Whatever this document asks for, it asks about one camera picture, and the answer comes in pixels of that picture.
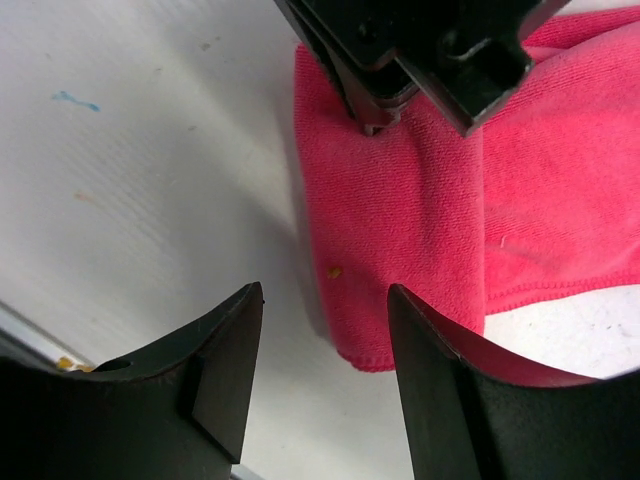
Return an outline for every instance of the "orange speck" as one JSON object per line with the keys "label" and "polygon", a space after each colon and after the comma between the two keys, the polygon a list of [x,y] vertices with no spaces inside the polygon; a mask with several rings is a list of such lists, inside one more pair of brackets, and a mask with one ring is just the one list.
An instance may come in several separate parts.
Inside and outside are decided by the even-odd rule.
{"label": "orange speck", "polygon": [[340,267],[331,267],[328,271],[327,271],[327,276],[331,279],[331,280],[335,280],[336,278],[338,278],[340,275],[342,275],[342,268]]}
{"label": "orange speck", "polygon": [[73,362],[67,357],[60,357],[58,363],[56,363],[56,367],[60,370],[68,370],[73,367]]}
{"label": "orange speck", "polygon": [[95,367],[92,367],[90,365],[81,365],[81,364],[76,365],[76,369],[77,370],[82,370],[84,373],[93,372],[94,368]]}

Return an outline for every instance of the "black plastic part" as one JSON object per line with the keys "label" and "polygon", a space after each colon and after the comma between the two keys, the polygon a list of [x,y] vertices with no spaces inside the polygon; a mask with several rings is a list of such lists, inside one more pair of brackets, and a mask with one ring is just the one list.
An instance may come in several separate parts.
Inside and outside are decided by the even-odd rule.
{"label": "black plastic part", "polygon": [[0,357],[1,478],[228,480],[242,451],[262,303],[260,285],[247,285],[91,373]]}
{"label": "black plastic part", "polygon": [[416,480],[639,478],[639,372],[541,365],[397,285],[389,322]]}
{"label": "black plastic part", "polygon": [[422,89],[463,135],[522,84],[520,41],[569,0],[276,0],[366,134]]}

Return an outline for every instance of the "microfiber cloth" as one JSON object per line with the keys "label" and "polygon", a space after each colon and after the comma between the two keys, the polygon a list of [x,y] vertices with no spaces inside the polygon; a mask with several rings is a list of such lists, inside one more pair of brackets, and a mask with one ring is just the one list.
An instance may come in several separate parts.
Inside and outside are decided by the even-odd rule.
{"label": "microfiber cloth", "polygon": [[298,49],[315,269],[356,368],[393,369],[392,283],[477,333],[486,314],[640,283],[640,7],[555,17],[525,46],[536,67],[467,139],[424,96],[363,136]]}

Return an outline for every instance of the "white surface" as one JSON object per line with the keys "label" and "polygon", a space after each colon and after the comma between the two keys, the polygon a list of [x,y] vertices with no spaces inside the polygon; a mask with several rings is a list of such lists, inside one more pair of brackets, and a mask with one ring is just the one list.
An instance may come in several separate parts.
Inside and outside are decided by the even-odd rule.
{"label": "white surface", "polygon": [[[5,0],[0,298],[101,362],[259,279],[243,463],[266,480],[409,479],[394,374],[356,372],[325,340],[292,137],[296,43],[269,0]],[[637,293],[522,309],[487,333],[610,375],[640,363]]]}

